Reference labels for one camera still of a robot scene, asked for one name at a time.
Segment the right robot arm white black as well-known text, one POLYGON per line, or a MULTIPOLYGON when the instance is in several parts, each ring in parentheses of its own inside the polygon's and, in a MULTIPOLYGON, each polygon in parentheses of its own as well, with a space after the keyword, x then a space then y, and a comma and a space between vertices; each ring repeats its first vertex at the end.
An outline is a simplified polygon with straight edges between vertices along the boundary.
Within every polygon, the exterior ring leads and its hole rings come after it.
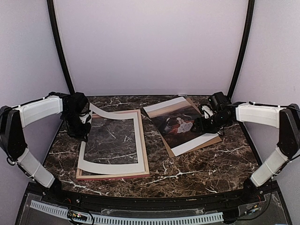
POLYGON ((196 118, 191 132, 216 134, 227 124, 250 122, 274 127, 279 130, 275 150, 263 164, 243 183, 239 199, 250 203, 257 196, 259 188, 291 161, 298 158, 300 150, 300 108, 297 104, 287 106, 256 104, 253 102, 222 103, 214 105, 215 113, 210 117, 196 118))

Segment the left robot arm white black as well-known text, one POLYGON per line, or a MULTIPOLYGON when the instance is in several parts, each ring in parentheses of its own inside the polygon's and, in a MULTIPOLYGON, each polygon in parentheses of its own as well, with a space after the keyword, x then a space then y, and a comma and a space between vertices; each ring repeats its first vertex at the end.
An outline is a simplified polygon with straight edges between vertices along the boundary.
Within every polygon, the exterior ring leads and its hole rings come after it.
POLYGON ((67 134, 71 138, 87 142, 91 129, 90 111, 86 109, 88 104, 88 98, 81 92, 51 92, 41 99, 14 107, 3 106, 0 109, 0 147, 7 155, 7 162, 18 165, 29 178, 47 188, 47 195, 55 204, 63 204, 66 193, 61 190, 59 179, 32 155, 23 129, 38 120, 59 114, 66 123, 67 134))

